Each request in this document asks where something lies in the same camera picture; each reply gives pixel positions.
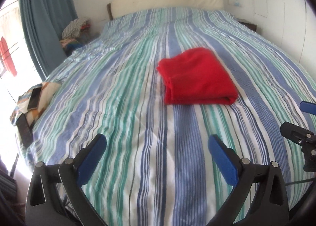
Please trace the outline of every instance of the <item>silver bolt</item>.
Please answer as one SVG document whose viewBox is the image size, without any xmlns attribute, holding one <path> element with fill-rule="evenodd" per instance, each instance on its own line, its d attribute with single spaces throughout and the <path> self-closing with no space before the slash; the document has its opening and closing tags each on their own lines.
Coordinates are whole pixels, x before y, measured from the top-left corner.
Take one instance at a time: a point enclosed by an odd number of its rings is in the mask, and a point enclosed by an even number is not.
<svg viewBox="0 0 316 226">
<path fill-rule="evenodd" d="M 73 161 L 74 161 L 73 158 L 67 158 L 67 159 L 65 160 L 65 164 L 72 164 Z"/>
<path fill-rule="evenodd" d="M 40 168 L 40 167 L 42 167 L 43 165 L 45 165 L 44 162 L 40 161 L 40 162 L 37 162 L 35 166 L 38 167 L 38 168 Z"/>
<path fill-rule="evenodd" d="M 273 167 L 279 167 L 279 164 L 276 161 L 273 161 L 271 164 Z"/>
<path fill-rule="evenodd" d="M 250 160 L 249 160 L 248 158 L 243 158 L 243 159 L 241 159 L 241 162 L 242 162 L 243 164 L 250 164 Z"/>
</svg>

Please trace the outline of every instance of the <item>smartphone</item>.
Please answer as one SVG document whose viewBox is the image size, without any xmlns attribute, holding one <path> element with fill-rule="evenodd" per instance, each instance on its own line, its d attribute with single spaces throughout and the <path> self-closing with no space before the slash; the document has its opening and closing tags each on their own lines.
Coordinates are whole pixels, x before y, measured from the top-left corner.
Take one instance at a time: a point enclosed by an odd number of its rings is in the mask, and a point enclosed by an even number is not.
<svg viewBox="0 0 316 226">
<path fill-rule="evenodd" d="M 16 121 L 23 145 L 28 148 L 33 143 L 33 132 L 27 123 L 26 115 L 21 114 Z"/>
<path fill-rule="evenodd" d="M 32 109 L 37 108 L 39 101 L 40 101 L 40 93 L 42 91 L 42 87 L 43 86 L 40 86 L 40 87 L 32 90 L 30 101 L 29 101 L 28 106 L 27 106 L 27 110 L 32 110 Z"/>
</svg>

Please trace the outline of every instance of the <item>nightstand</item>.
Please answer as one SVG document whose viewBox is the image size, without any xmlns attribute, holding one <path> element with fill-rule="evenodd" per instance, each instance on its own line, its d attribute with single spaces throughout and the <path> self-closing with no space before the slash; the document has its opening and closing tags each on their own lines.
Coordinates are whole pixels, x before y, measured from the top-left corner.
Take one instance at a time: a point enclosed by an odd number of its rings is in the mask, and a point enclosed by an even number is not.
<svg viewBox="0 0 316 226">
<path fill-rule="evenodd" d="M 252 31 L 256 32 L 257 31 L 257 26 L 251 22 L 248 22 L 244 19 L 237 19 L 237 21 L 245 26 L 247 26 L 247 28 L 251 29 Z"/>
</svg>

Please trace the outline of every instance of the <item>folded red cloth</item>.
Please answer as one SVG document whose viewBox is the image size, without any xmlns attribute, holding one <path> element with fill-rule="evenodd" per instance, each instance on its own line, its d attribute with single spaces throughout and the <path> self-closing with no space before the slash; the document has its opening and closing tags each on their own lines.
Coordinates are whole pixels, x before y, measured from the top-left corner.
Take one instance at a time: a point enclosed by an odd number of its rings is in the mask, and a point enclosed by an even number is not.
<svg viewBox="0 0 316 226">
<path fill-rule="evenodd" d="M 166 86 L 165 104 L 227 104 L 238 97 L 228 73 L 212 51 L 198 47 L 158 63 Z"/>
</svg>

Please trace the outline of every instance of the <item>bedspread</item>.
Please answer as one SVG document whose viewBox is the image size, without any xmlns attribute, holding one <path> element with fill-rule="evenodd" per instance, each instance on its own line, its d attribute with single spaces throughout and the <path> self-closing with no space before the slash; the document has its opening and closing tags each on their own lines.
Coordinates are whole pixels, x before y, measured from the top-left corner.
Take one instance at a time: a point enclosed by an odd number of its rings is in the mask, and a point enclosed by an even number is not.
<svg viewBox="0 0 316 226">
<path fill-rule="evenodd" d="M 158 61 L 194 47 L 211 49 L 223 64 L 239 92 L 233 105 L 164 104 Z M 205 225 L 232 190 L 208 151 L 211 134 L 254 163 L 277 161 L 285 182 L 312 177 L 299 146 L 279 128 L 288 121 L 315 131 L 315 117 L 299 110 L 302 100 L 316 101 L 315 82 L 228 12 L 123 16 L 55 69 L 54 80 L 63 84 L 21 153 L 31 167 L 56 164 L 104 134 L 107 149 L 83 191 L 109 225 Z M 290 207 L 308 186 L 287 187 Z M 254 193 L 255 186 L 238 220 Z"/>
</svg>

